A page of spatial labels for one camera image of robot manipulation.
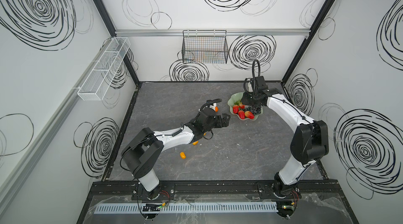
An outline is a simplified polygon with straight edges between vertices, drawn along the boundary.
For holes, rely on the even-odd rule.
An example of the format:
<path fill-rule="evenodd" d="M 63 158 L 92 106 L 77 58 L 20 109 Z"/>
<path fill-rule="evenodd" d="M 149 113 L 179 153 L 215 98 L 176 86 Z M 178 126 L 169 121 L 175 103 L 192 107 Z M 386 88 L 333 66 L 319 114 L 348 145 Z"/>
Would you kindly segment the light green wavy fruit bowl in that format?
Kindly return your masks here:
<path fill-rule="evenodd" d="M 260 107 L 260 109 L 257 111 L 252 111 L 252 113 L 254 114 L 253 118 L 250 118 L 247 116 L 245 116 L 245 118 L 241 118 L 239 116 L 239 114 L 234 113 L 233 106 L 240 104 L 240 100 L 241 100 L 242 96 L 243 96 L 243 92 L 239 92 L 239 93 L 233 94 L 231 96 L 231 98 L 228 100 L 227 104 L 229 106 L 229 111 L 230 111 L 231 115 L 235 115 L 241 121 L 245 121 L 245 120 L 256 121 L 258 119 L 258 117 L 263 114 L 263 107 Z"/>

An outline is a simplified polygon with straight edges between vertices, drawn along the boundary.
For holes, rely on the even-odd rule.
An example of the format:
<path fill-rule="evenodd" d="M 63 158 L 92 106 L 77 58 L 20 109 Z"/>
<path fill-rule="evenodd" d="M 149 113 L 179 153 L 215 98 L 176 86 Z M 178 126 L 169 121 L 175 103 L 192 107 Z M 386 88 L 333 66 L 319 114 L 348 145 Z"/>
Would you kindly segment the dark fake grape bunch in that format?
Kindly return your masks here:
<path fill-rule="evenodd" d="M 250 111 L 253 115 L 261 114 L 261 107 L 245 107 L 245 111 Z"/>

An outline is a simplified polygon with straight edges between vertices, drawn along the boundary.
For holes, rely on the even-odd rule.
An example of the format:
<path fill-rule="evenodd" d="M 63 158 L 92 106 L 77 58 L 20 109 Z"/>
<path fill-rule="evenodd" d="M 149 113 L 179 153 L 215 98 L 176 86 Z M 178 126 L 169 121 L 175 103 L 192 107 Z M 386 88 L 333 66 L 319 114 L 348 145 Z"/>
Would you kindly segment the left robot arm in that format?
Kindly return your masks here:
<path fill-rule="evenodd" d="M 154 171 L 160 154 L 179 145 L 193 144 L 213 129 L 229 126 L 229 122 L 229 114 L 218 115 L 215 109 L 207 106 L 179 128 L 167 131 L 143 128 L 121 152 L 121 163 L 124 163 L 124 169 L 140 182 L 149 197 L 155 198 L 161 188 L 160 180 Z"/>

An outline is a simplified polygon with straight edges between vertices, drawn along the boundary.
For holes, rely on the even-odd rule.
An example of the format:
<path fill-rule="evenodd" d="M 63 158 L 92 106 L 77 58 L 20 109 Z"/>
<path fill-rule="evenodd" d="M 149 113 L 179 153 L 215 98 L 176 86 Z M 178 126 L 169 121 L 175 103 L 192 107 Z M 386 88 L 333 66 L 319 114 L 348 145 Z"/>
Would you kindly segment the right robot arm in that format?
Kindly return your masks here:
<path fill-rule="evenodd" d="M 290 144 L 291 156 L 286 165 L 275 174 L 273 192 L 278 198 L 287 197 L 306 170 L 329 152 L 327 124 L 304 114 L 278 90 L 268 88 L 262 76 L 243 82 L 241 102 L 249 106 L 266 106 L 294 132 Z"/>

